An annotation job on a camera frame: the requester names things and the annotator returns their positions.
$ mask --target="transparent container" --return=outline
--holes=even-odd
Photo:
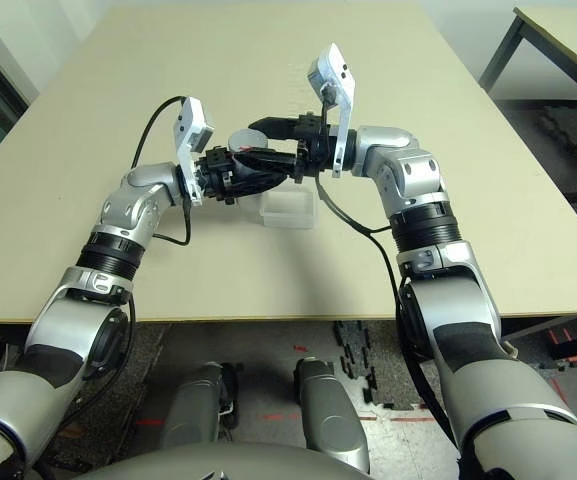
[[[280,185],[261,195],[259,214],[266,227],[314,228],[317,225],[317,196],[302,185]]]

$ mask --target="wall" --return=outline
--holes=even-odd
[[[512,9],[516,4],[514,0],[416,1],[475,78],[512,22]],[[172,2],[0,0],[0,66],[22,95],[32,101],[108,8],[156,3]],[[521,4],[577,7],[577,0],[527,0]],[[393,19],[395,28],[396,23],[397,19]],[[343,48],[343,39],[335,40]],[[577,85],[534,47],[523,42],[491,94],[495,98],[577,99]]]

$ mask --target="table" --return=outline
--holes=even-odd
[[[490,91],[522,39],[537,47],[577,82],[577,9],[517,7],[514,12],[515,20],[481,75],[479,85]],[[577,203],[577,192],[565,196]]]
[[[0,322],[30,322],[76,262],[163,99],[200,98],[209,146],[224,145],[258,118],[317,111],[305,73],[331,41],[357,81],[352,126],[406,128],[435,154],[501,314],[577,314],[577,216],[423,12],[273,3],[119,8],[101,21],[0,145]],[[175,161],[175,115],[155,124],[144,163]],[[385,224],[369,180],[324,184],[364,224]],[[265,228],[214,201],[192,215],[189,247],[153,240],[144,255],[141,321],[393,316],[378,252],[323,206],[313,230]],[[171,210],[159,231],[182,237],[182,223]]]

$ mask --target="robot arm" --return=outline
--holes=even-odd
[[[463,478],[577,478],[577,417],[500,345],[500,320],[443,188],[401,130],[360,128],[353,173],[374,180],[392,226],[407,341],[434,359]]]
[[[117,366],[130,328],[120,307],[161,216],[201,201],[190,152],[203,149],[212,128],[198,100],[186,99],[175,130],[189,133],[178,136],[180,165],[141,166],[123,177],[34,321],[23,356],[0,372],[0,478],[32,467],[83,383]]]

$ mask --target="black cable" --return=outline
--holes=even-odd
[[[63,430],[65,427],[70,425],[77,417],[79,417],[84,411],[88,410],[93,404],[95,404],[119,379],[121,373],[125,370],[128,359],[130,358],[130,353],[132,352],[133,346],[135,344],[135,333],[137,331],[137,314],[135,312],[135,299],[134,295],[130,296],[128,300],[129,309],[129,322],[128,322],[128,344],[126,345],[126,351],[121,360],[121,364],[115,370],[112,377],[101,387],[92,397],[86,400],[77,410],[66,416],[61,423],[57,431]]]
[[[137,150],[135,151],[135,157],[133,158],[132,164],[130,165],[131,169],[135,168],[139,164],[139,157],[141,156],[141,151],[144,148],[144,144],[146,143],[146,139],[148,138],[148,134],[150,133],[150,129],[152,128],[155,121],[157,120],[157,117],[159,117],[159,114],[161,112],[163,112],[168,106],[170,106],[176,102],[180,102],[183,105],[183,102],[185,100],[186,100],[186,97],[183,97],[183,96],[172,97],[157,107],[157,109],[154,111],[154,113],[150,117],[150,120],[148,120],[148,123],[146,124],[146,128],[144,128],[144,131],[141,133],[141,138],[139,139],[139,144],[137,145]],[[176,238],[169,237],[167,235],[162,235],[160,233],[153,234],[153,237],[158,238],[160,240],[165,240],[165,241],[170,242],[170,243],[174,243],[175,245],[179,245],[182,247],[185,247],[186,245],[188,245],[190,243],[190,234],[191,234],[191,228],[190,228],[190,207],[191,206],[192,206],[192,204],[190,203],[190,200],[187,198],[187,195],[184,195],[183,209],[184,209],[184,223],[186,224],[186,239],[185,240],[183,240],[183,241],[177,240]]]
[[[148,133],[150,133],[150,129],[152,128],[153,124],[155,123],[155,120],[157,120],[157,117],[159,116],[159,114],[161,112],[163,112],[169,105],[172,105],[175,102],[181,102],[183,104],[184,100],[186,100],[186,97],[181,97],[181,96],[172,97],[172,98],[169,98],[168,100],[166,100],[161,105],[159,105],[159,107],[157,107],[157,110],[155,110],[155,113],[152,114],[152,116],[150,117],[150,120],[148,120],[148,123],[146,124],[146,128],[144,128],[144,131],[141,134],[141,138],[139,139],[139,144],[137,145],[137,150],[135,151],[135,158],[132,160],[132,165],[130,166],[131,169],[135,168],[137,166],[137,164],[139,163],[139,157],[141,156],[141,150],[144,148],[144,144],[146,143],[146,139],[148,138]]]
[[[399,290],[403,288],[406,284],[406,278],[401,279],[401,284],[399,285]],[[397,311],[395,313],[395,322],[397,323],[397,338],[399,339],[399,347],[401,349],[401,354],[404,357],[404,362],[406,364],[406,368],[408,369],[408,373],[410,374],[410,378],[412,379],[413,384],[415,385],[415,389],[417,393],[421,397],[421,399],[425,402],[428,411],[432,414],[432,416],[437,421],[439,427],[443,430],[443,432],[448,437],[448,440],[452,442],[453,445],[457,446],[455,443],[455,437],[453,436],[452,429],[450,428],[450,420],[446,415],[446,412],[441,407],[439,400],[437,400],[437,396],[433,391],[432,387],[428,383],[428,379],[424,375],[423,370],[421,369],[421,365],[417,361],[415,357],[415,353],[410,345],[406,341],[408,336],[406,335],[406,329],[404,327],[404,322],[401,318],[401,299],[399,295],[396,298],[397,302]]]
[[[325,112],[326,112],[326,104],[324,101],[322,106],[322,121],[325,121],[326,118]],[[325,135],[324,140],[326,141],[326,155],[322,160],[322,163],[330,156],[330,148],[327,141],[328,140],[327,135]],[[450,428],[450,421],[448,420],[448,416],[446,415],[446,412],[439,404],[435,392],[432,390],[432,387],[428,383],[428,379],[424,375],[423,370],[421,369],[421,366],[419,365],[419,362],[415,357],[414,351],[412,350],[412,346],[407,342],[408,337],[406,336],[406,332],[404,329],[404,322],[401,319],[401,300],[399,298],[399,291],[397,290],[397,282],[395,280],[395,274],[392,269],[390,259],[388,258],[388,254],[386,253],[386,250],[384,249],[383,245],[381,245],[381,243],[379,243],[379,241],[377,241],[377,239],[375,239],[372,236],[373,233],[390,230],[391,227],[387,226],[378,229],[370,229],[354,220],[350,215],[344,212],[332,200],[332,198],[330,198],[330,195],[328,195],[328,192],[326,192],[324,187],[321,185],[321,182],[319,181],[319,171],[315,174],[315,186],[317,187],[317,193],[319,194],[319,198],[330,209],[330,211],[334,213],[341,221],[349,225],[353,230],[355,230],[356,232],[360,233],[368,240],[370,240],[373,243],[373,245],[375,245],[375,247],[377,247],[377,249],[379,250],[379,253],[381,254],[381,257],[384,261],[384,264],[386,265],[386,270],[388,271],[388,278],[390,280],[390,286],[392,288],[393,297],[395,299],[395,306],[396,306],[395,321],[397,323],[396,325],[397,337],[399,338],[399,345],[401,348],[402,356],[404,358],[404,362],[406,364],[406,368],[408,369],[408,373],[410,374],[413,384],[415,385],[417,393],[419,394],[421,399],[426,403],[428,410],[439,424],[439,427],[443,430],[443,432],[446,434],[448,439],[453,443],[453,445],[455,445],[455,439],[452,430]],[[405,281],[406,278],[402,279],[400,289],[405,284]]]
[[[174,243],[181,247],[185,247],[190,243],[190,236],[192,234],[192,226],[190,224],[190,208],[192,207],[192,202],[190,197],[184,197],[183,210],[184,210],[184,223],[186,224],[186,239],[184,241],[177,240],[176,238],[169,237],[167,235],[162,235],[161,233],[154,233],[152,236],[160,240],[166,240],[167,242]]]

